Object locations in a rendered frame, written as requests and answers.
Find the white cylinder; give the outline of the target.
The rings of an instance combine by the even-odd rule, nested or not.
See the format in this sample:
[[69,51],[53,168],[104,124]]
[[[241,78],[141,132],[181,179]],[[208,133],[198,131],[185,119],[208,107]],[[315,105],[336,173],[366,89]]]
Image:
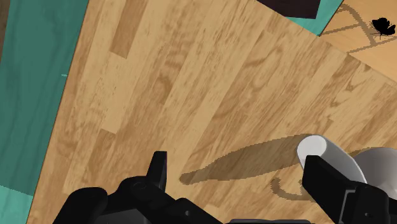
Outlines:
[[296,152],[302,168],[305,167],[308,155],[317,155],[349,180],[367,183],[365,175],[355,159],[324,136],[305,137],[299,142]]

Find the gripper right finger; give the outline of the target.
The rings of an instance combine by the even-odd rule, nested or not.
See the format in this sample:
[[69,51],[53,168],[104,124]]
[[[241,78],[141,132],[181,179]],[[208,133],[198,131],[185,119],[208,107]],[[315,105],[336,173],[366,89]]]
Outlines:
[[317,155],[305,159],[302,186],[336,224],[397,224],[397,200],[349,180]]

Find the white round bowl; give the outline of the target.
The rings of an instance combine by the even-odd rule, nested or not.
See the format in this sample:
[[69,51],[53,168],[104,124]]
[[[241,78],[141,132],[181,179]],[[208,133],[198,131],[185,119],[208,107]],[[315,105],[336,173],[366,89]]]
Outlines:
[[370,148],[354,156],[369,185],[397,200],[397,149]]

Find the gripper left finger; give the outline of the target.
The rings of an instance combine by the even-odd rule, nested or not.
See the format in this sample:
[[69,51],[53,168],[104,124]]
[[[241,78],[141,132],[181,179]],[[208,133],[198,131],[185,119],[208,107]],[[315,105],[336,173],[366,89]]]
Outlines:
[[115,192],[86,187],[71,193],[52,224],[95,224],[104,216],[106,224],[130,224],[121,215],[136,209],[151,224],[222,224],[186,198],[165,193],[167,152],[155,151],[146,175],[124,179]]

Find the black butterfly-shaped figure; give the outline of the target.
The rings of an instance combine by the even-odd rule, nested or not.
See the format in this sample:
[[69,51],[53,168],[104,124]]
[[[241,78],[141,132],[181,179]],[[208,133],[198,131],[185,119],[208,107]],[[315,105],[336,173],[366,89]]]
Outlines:
[[396,25],[390,23],[387,18],[381,17],[371,21],[372,27],[376,30],[375,34],[381,36],[393,36],[396,34]]

